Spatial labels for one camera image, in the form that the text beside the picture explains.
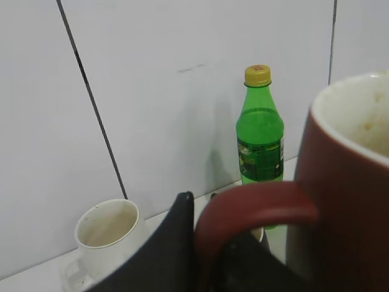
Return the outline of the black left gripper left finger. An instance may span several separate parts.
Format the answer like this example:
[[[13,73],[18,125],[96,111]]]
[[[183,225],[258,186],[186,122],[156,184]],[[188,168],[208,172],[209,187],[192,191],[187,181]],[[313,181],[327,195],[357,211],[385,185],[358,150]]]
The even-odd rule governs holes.
[[[194,291],[194,197],[179,193],[146,243],[91,291]]]

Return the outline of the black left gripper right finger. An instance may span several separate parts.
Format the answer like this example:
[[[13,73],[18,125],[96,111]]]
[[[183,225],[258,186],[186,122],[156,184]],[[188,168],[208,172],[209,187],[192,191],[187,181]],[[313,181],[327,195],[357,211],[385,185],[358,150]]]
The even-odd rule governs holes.
[[[307,281],[270,253],[267,237],[239,234],[219,256],[210,291],[306,291]]]

